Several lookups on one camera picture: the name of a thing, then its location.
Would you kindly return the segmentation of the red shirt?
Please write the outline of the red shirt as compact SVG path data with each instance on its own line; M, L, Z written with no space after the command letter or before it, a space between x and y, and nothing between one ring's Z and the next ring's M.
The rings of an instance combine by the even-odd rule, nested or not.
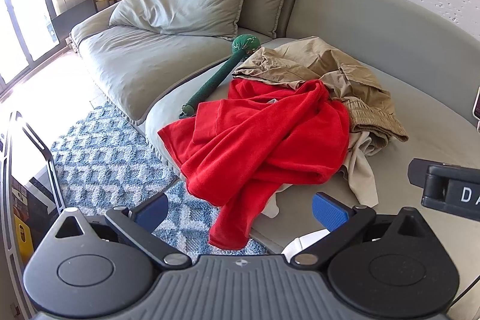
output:
M281 185L323 184L339 170L349 132L347 109L318 79L295 90L233 79L226 99L158 135L188 192L220 210L209 243L239 250Z

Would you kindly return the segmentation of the khaki jacket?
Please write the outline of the khaki jacket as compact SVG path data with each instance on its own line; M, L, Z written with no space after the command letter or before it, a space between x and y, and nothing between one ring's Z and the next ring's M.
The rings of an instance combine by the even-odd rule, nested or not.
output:
M350 117L350 132L370 132L373 146L385 148L391 138L408 141L396 117L391 93L358 60L319 37L293 40L275 49L262 47L233 71L234 78L298 89L318 79Z

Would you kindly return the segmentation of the blue white patterned rug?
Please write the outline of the blue white patterned rug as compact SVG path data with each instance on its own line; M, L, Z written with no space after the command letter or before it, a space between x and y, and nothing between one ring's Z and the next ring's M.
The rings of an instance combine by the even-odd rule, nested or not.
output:
M66 205L96 215L116 205L133 208L165 193L168 215L154 234L193 259L221 253L208 243L217 209L187 193L185 184L110 102L73 124L50 150Z

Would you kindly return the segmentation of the smartphone in white case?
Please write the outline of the smartphone in white case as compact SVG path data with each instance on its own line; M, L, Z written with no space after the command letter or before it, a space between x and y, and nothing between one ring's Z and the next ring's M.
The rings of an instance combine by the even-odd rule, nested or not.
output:
M473 104L473 117L476 118L477 121L480 121L480 87L478 88Z

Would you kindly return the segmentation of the grey sofa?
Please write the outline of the grey sofa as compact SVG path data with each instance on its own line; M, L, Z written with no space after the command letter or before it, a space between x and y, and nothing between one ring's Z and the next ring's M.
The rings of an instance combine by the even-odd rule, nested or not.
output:
M247 0L126 0L78 23L72 43L110 101L167 166L157 131L224 62ZM393 210L415 202L406 179L414 157L479 166L479 135L466 113L479 81L479 43L403 0L268 0L254 13L279 22L244 62L241 80L293 91L320 79L347 109L352 151L344 178L325 188L344 201Z

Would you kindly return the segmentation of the green massage hammer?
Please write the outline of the green massage hammer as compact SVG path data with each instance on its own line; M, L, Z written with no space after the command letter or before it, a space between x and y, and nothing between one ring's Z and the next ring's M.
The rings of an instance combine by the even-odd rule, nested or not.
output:
M200 103L206 101L224 79L231 74L239 62L245 61L261 47L257 36L242 34L232 42L232 54L216 73L181 107L179 119L196 115Z

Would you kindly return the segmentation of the black metal frame stand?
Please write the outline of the black metal frame stand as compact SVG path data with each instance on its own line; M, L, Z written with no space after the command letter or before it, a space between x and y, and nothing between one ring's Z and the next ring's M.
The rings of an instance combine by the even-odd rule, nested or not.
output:
M63 207L50 149L20 112L11 112L1 136L1 255L16 319L36 313L24 289L24 269Z

